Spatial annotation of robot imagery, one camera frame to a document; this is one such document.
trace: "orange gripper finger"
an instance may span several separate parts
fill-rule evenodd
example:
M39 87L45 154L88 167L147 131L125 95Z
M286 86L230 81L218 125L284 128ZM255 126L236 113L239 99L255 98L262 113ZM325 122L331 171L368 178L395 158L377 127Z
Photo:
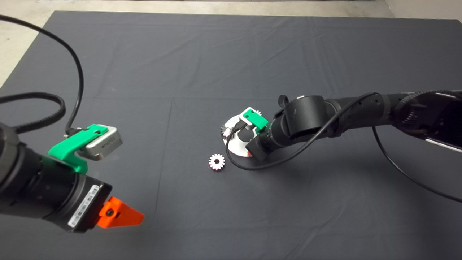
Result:
M143 222L143 213L111 197L99 212L97 225L102 228L136 226Z

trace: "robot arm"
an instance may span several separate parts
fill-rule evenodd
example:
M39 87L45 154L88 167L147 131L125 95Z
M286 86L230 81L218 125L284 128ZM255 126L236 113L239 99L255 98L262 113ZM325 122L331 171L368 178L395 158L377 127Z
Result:
M416 138L462 152L461 91L374 94L355 102L317 139L338 137L348 129L392 125ZM252 139L247 150L258 160L273 151L311 139L338 111L356 98L281 96L271 123Z
M85 136L89 130L90 127L79 133ZM114 128L88 140L79 133L54 146L54 154L58 155L69 142L83 140L85 146L76 152L100 160L119 145ZM80 233L96 225L107 228L140 224L143 214L117 198L106 201L112 186L85 175L86 162L76 161L75 151L69 151L63 153L66 156L61 161L37 154L19 141L13 128L0 123L0 213L42 218Z

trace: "spur gear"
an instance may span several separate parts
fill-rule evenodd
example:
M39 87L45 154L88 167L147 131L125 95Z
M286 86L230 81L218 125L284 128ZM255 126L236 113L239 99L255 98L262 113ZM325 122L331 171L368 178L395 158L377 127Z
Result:
M221 154L214 154L208 160L210 168L219 171L225 166L225 158Z

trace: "green mount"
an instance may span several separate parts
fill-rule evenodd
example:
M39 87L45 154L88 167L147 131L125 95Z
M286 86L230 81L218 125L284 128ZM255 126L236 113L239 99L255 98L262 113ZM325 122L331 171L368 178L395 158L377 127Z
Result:
M255 133L259 134L263 129L265 129L265 126L268 124L268 120L264 118L263 116L259 115L252 109L248 109L243 116L249 120L255 127Z
M77 157L75 152L107 131L107 127L92 124L87 129L82 129L80 132L53 146L48 151L48 155L65 162L75 172L85 174L88 170L87 163L85 160Z

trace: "black fabric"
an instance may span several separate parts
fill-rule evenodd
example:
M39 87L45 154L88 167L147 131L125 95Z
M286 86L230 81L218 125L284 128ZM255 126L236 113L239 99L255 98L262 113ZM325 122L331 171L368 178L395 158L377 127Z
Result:
M220 126L278 97L460 89L456 20L55 12L45 25L75 48L85 73L75 127L118 127L124 144L88 175L146 215L137 227L69 234L0 216L2 259L458 259L462 205L401 176L371 129L316 141L280 167L208 168L224 154ZM73 104L71 56L38 36L0 95L45 91ZM28 100L1 106L15 125L54 112ZM21 135L45 154L67 118ZM378 128L413 177L462 197L460 154ZM295 147L272 156L285 156ZM252 164L250 160L239 160Z

